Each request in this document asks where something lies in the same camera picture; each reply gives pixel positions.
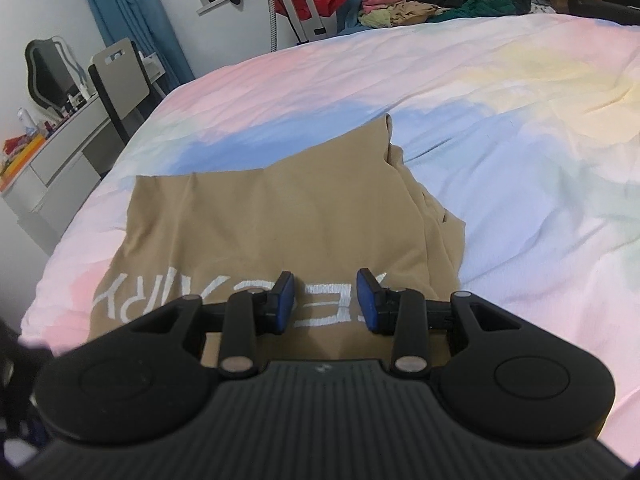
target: pile of clothes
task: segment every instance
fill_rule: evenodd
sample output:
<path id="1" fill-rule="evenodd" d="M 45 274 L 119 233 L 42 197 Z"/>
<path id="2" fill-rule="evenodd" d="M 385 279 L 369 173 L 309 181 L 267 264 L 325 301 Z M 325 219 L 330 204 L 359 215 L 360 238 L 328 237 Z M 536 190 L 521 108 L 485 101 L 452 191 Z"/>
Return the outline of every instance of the pile of clothes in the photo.
<path id="1" fill-rule="evenodd" d="M 531 0 L 362 0 L 358 20 L 367 27 L 382 28 L 530 11 Z"/>

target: circular mount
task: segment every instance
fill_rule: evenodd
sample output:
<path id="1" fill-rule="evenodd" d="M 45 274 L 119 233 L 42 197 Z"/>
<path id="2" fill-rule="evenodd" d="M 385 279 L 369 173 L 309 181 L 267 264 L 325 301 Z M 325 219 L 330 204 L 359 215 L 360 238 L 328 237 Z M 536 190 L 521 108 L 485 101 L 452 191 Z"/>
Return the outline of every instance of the circular mount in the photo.
<path id="1" fill-rule="evenodd" d="M 211 375 L 167 336 L 115 332 L 53 360 L 35 385 L 38 410 L 62 438 L 119 446 L 151 440 L 191 420 Z"/>
<path id="2" fill-rule="evenodd" d="M 524 446 L 596 436 L 614 399 L 600 361 L 542 330 L 476 335 L 444 367 L 440 391 L 463 425 Z"/>

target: white desk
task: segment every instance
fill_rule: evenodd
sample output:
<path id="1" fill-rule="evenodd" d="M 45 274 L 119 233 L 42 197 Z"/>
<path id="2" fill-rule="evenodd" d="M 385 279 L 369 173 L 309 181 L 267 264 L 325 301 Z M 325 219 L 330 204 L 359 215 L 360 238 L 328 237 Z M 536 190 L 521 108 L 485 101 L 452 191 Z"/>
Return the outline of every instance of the white desk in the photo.
<path id="1" fill-rule="evenodd" d="M 145 58 L 144 67 L 149 81 L 164 97 L 156 83 L 165 74 L 157 56 Z M 96 94 L 47 139 L 2 192 L 18 225 L 45 253 L 53 253 L 100 183 L 98 171 L 109 169 L 123 147 Z"/>

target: pastel tie-dye bedsheet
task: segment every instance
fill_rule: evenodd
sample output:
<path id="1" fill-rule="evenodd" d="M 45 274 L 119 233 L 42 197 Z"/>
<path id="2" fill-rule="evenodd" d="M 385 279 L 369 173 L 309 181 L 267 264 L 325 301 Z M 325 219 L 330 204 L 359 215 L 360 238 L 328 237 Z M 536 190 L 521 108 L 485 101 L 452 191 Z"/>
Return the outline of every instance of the pastel tie-dye bedsheet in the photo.
<path id="1" fill-rule="evenodd" d="M 637 461 L 640 27 L 539 14 L 374 30 L 177 89 L 64 235 L 23 339 L 84 342 L 135 175 L 264 167 L 384 112 L 416 179 L 466 222 L 463 288 L 603 360 L 617 396 L 601 439 Z"/>

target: desk drawer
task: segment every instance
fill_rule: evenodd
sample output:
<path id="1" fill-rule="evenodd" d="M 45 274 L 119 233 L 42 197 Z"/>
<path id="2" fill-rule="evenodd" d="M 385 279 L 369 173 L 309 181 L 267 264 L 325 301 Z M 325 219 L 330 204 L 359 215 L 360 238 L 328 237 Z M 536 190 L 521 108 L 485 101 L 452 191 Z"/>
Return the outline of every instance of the desk drawer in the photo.
<path id="1" fill-rule="evenodd" d="M 82 143 L 107 119 L 107 111 L 98 98 L 77 112 L 47 141 L 31 162 L 33 171 L 41 181 L 48 185 Z"/>
<path id="2" fill-rule="evenodd" d="M 84 155 L 78 153 L 51 183 L 34 212 L 62 236 L 99 183 L 100 176 Z"/>

